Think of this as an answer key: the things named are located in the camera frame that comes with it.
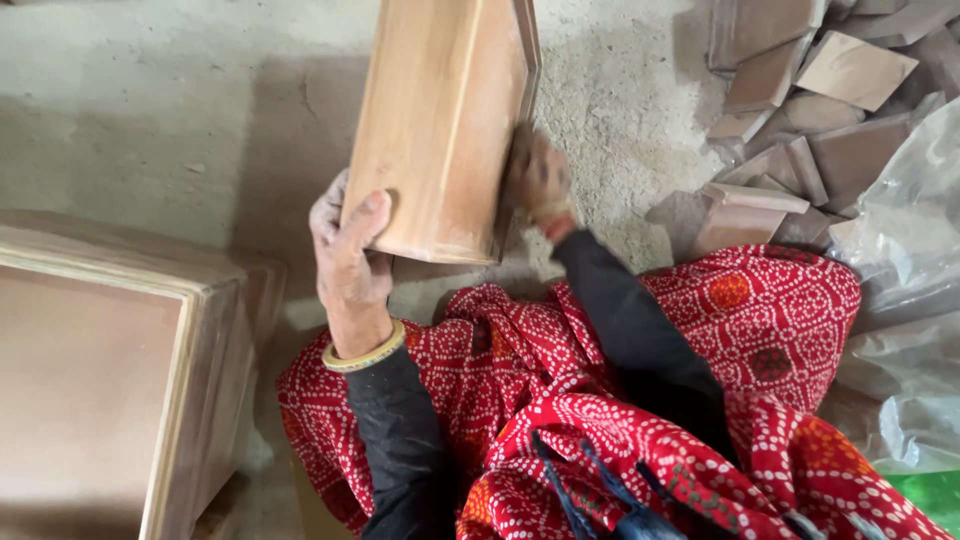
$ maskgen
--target plastic sheet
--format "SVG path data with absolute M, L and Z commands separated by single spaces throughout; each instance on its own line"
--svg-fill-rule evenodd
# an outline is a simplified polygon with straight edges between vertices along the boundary
M 960 470 L 960 100 L 831 229 L 863 302 L 820 416 L 882 474 Z
M 857 331 L 960 308 L 960 100 L 926 118 L 856 210 L 827 255 L 863 281 Z
M 851 338 L 819 415 L 881 474 L 960 469 L 960 311 Z

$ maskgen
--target bangle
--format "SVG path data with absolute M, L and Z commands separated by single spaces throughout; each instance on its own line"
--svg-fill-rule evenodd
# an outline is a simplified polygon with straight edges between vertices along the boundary
M 326 349 L 324 349 L 324 365 L 331 371 L 350 373 L 351 371 L 368 368 L 380 360 L 385 359 L 387 356 L 392 355 L 397 349 L 403 346 L 407 333 L 403 328 L 403 323 L 396 319 L 393 319 L 393 322 L 394 333 L 390 334 L 390 338 L 387 339 L 387 341 L 376 349 L 373 349 L 373 351 L 367 355 L 358 358 L 341 359 L 337 357 L 337 351 L 333 348 L 333 343 L 330 343 L 326 346 Z

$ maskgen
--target red patterned cloth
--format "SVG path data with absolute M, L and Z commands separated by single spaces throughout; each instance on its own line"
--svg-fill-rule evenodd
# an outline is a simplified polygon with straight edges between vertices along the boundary
M 575 503 L 612 530 L 627 509 L 578 446 L 588 439 L 638 500 L 676 520 L 634 465 L 739 538 L 795 538 L 797 511 L 830 538 L 860 538 L 845 514 L 891 539 L 946 539 L 832 426 L 810 416 L 827 392 L 859 305 L 855 276 L 795 250 L 747 246 L 643 276 L 667 317 L 727 392 L 744 473 L 683 429 L 617 399 L 590 323 L 565 282 L 545 302 L 495 285 L 459 291 L 446 320 L 405 323 L 465 483 L 461 538 L 572 538 L 532 448 L 530 429 L 562 459 Z M 326 333 L 277 380 L 283 423 L 314 488 L 358 532 L 373 512 L 370 470 L 347 385 L 327 371 Z

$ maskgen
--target black sleeve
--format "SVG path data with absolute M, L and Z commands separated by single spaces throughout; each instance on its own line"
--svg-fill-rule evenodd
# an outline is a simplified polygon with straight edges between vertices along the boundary
M 453 538 L 452 461 L 406 347 L 348 373 L 347 384 L 373 480 L 374 512 L 361 538 Z
M 553 259 L 566 269 L 570 288 L 634 405 L 690 431 L 738 466 L 723 388 L 650 291 L 589 231 L 568 236 Z

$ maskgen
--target hand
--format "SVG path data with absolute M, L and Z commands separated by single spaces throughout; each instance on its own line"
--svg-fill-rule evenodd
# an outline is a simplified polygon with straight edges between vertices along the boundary
M 393 322 L 387 296 L 394 287 L 382 253 L 365 253 L 390 222 L 390 195 L 375 191 L 341 221 L 349 169 L 344 169 L 310 209 L 317 257 L 317 294 L 326 308 L 337 356 L 368 354 L 387 341 Z
M 558 244 L 577 230 L 569 193 L 570 167 L 541 130 L 520 124 L 507 164 L 507 188 L 547 240 Z

